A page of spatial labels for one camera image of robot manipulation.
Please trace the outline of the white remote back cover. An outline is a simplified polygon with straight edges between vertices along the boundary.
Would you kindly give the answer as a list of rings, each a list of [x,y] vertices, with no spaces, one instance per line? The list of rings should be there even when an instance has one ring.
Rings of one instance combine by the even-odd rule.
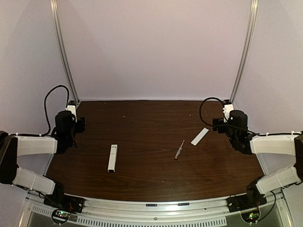
[[[208,132],[209,130],[207,128],[203,128],[191,141],[191,144],[196,146]]]

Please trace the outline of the clear handle small screwdriver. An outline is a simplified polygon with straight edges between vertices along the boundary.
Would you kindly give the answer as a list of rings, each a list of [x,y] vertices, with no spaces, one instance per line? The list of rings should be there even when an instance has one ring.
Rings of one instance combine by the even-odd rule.
[[[180,153],[181,153],[181,151],[182,151],[184,142],[185,142],[185,140],[183,140],[182,143],[181,143],[181,145],[179,146],[179,148],[178,148],[178,150],[177,150],[177,152],[176,152],[176,154],[175,154],[175,156],[174,156],[174,159],[175,159],[175,160],[178,159],[178,157],[179,157],[179,155],[180,155]]]

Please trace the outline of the white remote control body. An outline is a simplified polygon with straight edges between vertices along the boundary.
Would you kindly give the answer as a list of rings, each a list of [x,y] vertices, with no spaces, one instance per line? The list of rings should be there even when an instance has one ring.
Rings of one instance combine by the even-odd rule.
[[[108,166],[107,166],[107,171],[109,173],[114,173],[116,171],[117,150],[118,150],[118,145],[112,144],[109,153]]]

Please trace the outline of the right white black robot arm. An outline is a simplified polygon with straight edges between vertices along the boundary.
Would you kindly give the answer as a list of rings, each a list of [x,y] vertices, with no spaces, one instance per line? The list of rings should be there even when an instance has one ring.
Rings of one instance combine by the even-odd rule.
[[[259,134],[249,131],[248,116],[231,110],[222,118],[213,118],[213,131],[224,133],[231,146],[244,155],[280,154],[295,157],[295,163],[273,174],[254,180],[247,186],[248,203],[261,203],[267,192],[303,181],[303,132]]]

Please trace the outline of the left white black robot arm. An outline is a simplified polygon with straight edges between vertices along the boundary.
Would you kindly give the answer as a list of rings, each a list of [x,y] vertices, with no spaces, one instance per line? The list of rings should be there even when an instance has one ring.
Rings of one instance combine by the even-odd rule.
[[[55,127],[51,135],[27,135],[0,133],[0,182],[15,185],[44,196],[46,202],[62,208],[64,188],[43,175],[39,175],[17,164],[20,156],[65,153],[76,145],[76,134],[85,130],[85,119],[77,118],[76,108],[69,105],[55,116]]]

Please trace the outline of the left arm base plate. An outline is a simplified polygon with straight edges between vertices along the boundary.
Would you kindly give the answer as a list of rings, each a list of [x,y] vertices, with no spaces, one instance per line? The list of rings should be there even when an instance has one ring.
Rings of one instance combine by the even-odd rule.
[[[55,199],[51,195],[46,195],[44,204],[53,208],[58,208],[72,213],[82,213],[85,199],[82,197],[75,197],[64,195],[62,200]]]

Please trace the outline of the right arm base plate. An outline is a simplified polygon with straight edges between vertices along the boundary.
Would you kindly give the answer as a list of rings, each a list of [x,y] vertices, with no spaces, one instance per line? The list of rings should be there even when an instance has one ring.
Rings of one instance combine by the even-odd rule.
[[[260,199],[256,201],[250,201],[247,194],[243,195],[232,195],[226,199],[229,212],[242,211],[247,209],[256,208],[258,205],[264,205],[267,203],[267,200],[264,196],[261,196]]]

